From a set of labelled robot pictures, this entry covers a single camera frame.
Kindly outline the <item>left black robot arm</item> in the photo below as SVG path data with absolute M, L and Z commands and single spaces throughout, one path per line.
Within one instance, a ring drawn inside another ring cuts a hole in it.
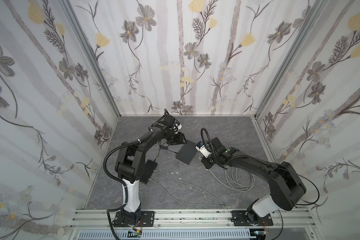
M 103 160 L 103 170 L 109 178 L 123 186 L 123 205 L 107 210 L 108 213 L 119 211 L 124 224 L 136 226 L 140 223 L 139 182 L 145 170 L 146 154 L 162 140 L 166 140 L 169 146 L 186 144 L 181 127 L 181 123 L 165 110 L 163 116 L 142 137 L 130 143 L 125 142 L 107 153 Z

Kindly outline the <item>black ribbed network switch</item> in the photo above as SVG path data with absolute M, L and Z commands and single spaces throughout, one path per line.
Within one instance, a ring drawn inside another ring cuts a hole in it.
M 152 174 L 154 173 L 154 170 L 157 168 L 157 166 L 158 163 L 152 160 L 147 160 L 147 162 L 145 163 L 143 174 L 140 178 L 140 182 L 146 185 L 149 179 L 151 178 Z

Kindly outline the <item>black power adapter with cable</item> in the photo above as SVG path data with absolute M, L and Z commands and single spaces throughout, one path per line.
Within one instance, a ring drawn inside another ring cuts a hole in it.
M 178 152 L 173 151 L 173 150 L 170 150 L 170 149 L 169 149 L 169 146 L 164 146 L 164 145 L 159 144 L 159 147 L 160 147 L 160 149 L 169 151 L 169 152 L 174 153 L 174 154 L 178 154 Z

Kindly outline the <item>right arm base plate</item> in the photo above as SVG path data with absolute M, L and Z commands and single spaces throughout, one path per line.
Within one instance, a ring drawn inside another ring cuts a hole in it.
M 273 220 L 270 214 L 265 217 L 259 217 L 253 211 L 231 211 L 235 227 L 270 227 L 273 226 Z

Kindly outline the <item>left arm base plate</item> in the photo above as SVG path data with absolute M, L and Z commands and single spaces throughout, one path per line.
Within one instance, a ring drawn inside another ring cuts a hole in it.
M 114 227 L 153 227 L 154 220 L 154 211 L 142 211 L 135 217 L 127 212 L 117 212 L 112 225 Z

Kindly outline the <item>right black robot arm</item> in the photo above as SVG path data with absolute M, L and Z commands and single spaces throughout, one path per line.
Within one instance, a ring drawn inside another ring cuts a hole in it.
M 206 169 L 214 165 L 223 169 L 238 168 L 268 183 L 270 194 L 255 200 L 246 210 L 245 221 L 249 225 L 260 224 L 275 211 L 291 211 L 307 193 L 302 179 L 308 178 L 298 174 L 291 164 L 263 161 L 237 148 L 226 148 L 218 138 L 211 139 L 205 128 L 201 129 L 201 138 L 196 149 L 202 153 Z

